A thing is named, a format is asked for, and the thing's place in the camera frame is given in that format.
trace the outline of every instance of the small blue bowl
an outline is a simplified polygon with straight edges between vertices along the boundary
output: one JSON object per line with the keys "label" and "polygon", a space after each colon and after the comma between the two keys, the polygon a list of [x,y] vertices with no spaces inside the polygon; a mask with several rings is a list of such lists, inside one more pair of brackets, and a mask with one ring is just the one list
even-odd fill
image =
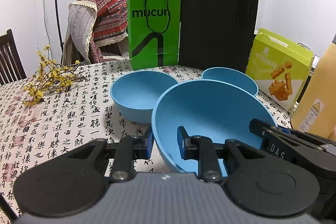
{"label": "small blue bowl", "polygon": [[[160,154],[174,172],[198,173],[196,160],[182,160],[177,128],[184,126],[189,136],[201,135],[214,143],[236,139],[260,148],[261,138],[250,133],[253,119],[276,126],[272,115],[254,96],[234,85],[216,80],[179,83],[163,93],[152,114],[152,131]],[[223,160],[218,160],[227,176]]]}
{"label": "small blue bowl", "polygon": [[246,90],[248,93],[256,96],[258,94],[258,85],[246,74],[229,68],[210,68],[202,73],[202,79],[222,81]]}
{"label": "small blue bowl", "polygon": [[119,77],[110,94],[120,113],[128,120],[150,123],[153,108],[159,97],[177,80],[169,74],[142,70]]}

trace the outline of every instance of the green paper bag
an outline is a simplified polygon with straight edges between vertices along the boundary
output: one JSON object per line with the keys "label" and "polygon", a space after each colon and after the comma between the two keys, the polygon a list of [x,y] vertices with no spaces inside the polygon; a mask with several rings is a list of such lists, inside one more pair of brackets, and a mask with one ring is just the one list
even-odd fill
{"label": "green paper bag", "polygon": [[127,0],[133,69],[177,65],[181,0]]}

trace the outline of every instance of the blanket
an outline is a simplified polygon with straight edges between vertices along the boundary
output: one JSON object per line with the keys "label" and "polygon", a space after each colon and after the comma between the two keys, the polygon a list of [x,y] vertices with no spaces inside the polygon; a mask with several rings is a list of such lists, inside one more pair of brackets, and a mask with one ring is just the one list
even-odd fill
{"label": "blanket", "polygon": [[117,59],[103,56],[99,47],[127,37],[127,0],[78,0],[69,5],[63,65],[81,54],[88,63]]}

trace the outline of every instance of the tablecloth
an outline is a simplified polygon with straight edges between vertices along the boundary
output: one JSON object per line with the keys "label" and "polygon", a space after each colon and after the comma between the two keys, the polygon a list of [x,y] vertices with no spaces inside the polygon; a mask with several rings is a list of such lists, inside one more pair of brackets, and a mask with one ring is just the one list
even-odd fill
{"label": "tablecloth", "polygon": [[[96,138],[119,142],[127,135],[143,135],[148,125],[126,120],[110,97],[111,84],[131,70],[129,61],[111,61],[79,68],[86,79],[75,83],[69,92],[45,96],[31,109],[22,105],[26,92],[24,79],[0,86],[0,193],[20,215],[13,195],[15,179],[28,168],[66,153]],[[182,66],[153,68],[179,82],[199,79],[201,71]],[[282,126],[289,125],[289,112],[259,92],[256,97]],[[111,169],[111,160],[106,170]],[[169,172],[154,144],[149,160],[136,160],[135,170]],[[0,222],[8,219],[0,212]]]}

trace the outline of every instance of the chair backrest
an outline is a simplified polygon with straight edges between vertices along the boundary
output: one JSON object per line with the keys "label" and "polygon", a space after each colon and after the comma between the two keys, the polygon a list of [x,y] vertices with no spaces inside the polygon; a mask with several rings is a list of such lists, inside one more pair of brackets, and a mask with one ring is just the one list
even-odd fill
{"label": "chair backrest", "polygon": [[27,78],[17,54],[12,30],[0,36],[0,83],[14,82]]}

